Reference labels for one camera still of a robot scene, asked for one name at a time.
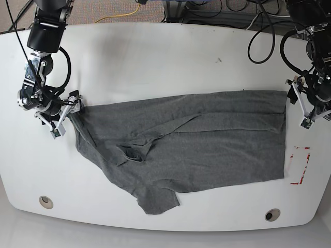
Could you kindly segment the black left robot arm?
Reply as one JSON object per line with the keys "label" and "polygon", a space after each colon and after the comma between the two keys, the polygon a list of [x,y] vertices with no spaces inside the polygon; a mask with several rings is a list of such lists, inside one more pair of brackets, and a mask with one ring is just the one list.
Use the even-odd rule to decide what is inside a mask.
{"label": "black left robot arm", "polygon": [[307,37],[306,53],[314,65],[304,73],[308,101],[317,114],[330,110],[330,1],[286,1],[298,34]]}

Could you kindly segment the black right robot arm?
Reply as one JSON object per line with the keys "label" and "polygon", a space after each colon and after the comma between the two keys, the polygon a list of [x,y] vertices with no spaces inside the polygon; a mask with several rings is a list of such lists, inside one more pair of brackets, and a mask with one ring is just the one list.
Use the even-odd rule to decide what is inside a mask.
{"label": "black right robot arm", "polygon": [[[30,31],[27,47],[32,49],[26,57],[25,78],[18,92],[18,104],[24,110],[36,109],[37,117],[51,130],[60,122],[61,108],[69,110],[79,103],[79,92],[72,96],[75,100],[62,100],[71,76],[71,60],[64,48],[60,46],[67,20],[73,8],[73,1],[36,1],[35,18]],[[67,76],[60,86],[46,84],[47,75],[53,70],[52,54],[61,52],[67,61]]]}

